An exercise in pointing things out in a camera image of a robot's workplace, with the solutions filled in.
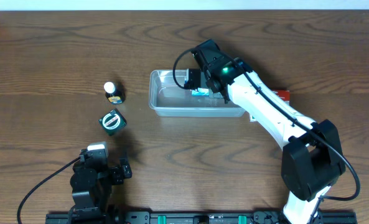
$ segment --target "white wall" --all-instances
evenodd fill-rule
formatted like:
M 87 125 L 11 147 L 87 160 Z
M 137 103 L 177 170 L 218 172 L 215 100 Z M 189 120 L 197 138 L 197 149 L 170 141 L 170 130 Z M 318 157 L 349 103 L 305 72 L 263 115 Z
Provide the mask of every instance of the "white wall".
M 0 0 L 0 11 L 225 9 L 369 9 L 369 0 Z

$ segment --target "plastic container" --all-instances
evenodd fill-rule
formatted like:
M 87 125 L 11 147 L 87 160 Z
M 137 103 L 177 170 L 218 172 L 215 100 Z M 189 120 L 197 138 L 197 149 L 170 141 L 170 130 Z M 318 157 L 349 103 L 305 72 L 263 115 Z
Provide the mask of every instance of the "plastic container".
M 176 70 L 176 79 L 183 85 L 186 70 Z M 149 82 L 149 107 L 159 116 L 240 117 L 245 110 L 222 98 L 192 96 L 191 90 L 179 88 L 173 81 L 172 70 L 155 70 Z

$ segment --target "bottle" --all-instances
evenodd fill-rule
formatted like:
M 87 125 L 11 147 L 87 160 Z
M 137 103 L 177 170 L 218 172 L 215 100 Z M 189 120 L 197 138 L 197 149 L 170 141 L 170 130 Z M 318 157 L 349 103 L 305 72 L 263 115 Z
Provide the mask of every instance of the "bottle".
M 104 84 L 104 90 L 105 90 L 105 97 L 107 97 L 108 101 L 113 104 L 117 105 L 120 103 L 123 103 L 125 97 L 124 93 L 117 89 L 112 82 L 106 82 Z

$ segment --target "wood grain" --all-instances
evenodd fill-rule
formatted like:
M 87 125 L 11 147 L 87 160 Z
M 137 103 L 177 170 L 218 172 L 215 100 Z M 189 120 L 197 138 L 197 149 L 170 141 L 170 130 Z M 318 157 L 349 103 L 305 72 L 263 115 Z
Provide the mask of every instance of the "wood grain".
M 250 62 L 291 105 L 339 129 L 362 191 L 323 209 L 354 210 L 369 223 L 369 11 L 0 12 L 0 223 L 43 178 L 91 142 L 110 159 L 127 151 L 133 178 L 112 201 L 156 211 L 282 208 L 281 152 L 242 118 L 163 118 L 148 107 L 149 74 L 183 50 L 215 39 Z M 195 67 L 190 57 L 181 68 Z M 121 80 L 128 127 L 108 137 L 98 118 L 113 107 L 102 86 Z M 25 204 L 24 223 L 73 201 L 67 169 Z M 350 195 L 345 173 L 329 192 Z

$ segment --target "small bottle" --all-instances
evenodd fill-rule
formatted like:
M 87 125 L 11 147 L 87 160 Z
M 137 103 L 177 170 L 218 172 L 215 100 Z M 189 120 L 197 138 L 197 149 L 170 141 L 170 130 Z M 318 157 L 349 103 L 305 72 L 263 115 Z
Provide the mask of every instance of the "small bottle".
M 104 84 L 105 96 L 111 104 L 117 105 L 123 103 L 125 97 L 124 93 L 117 89 L 112 82 Z

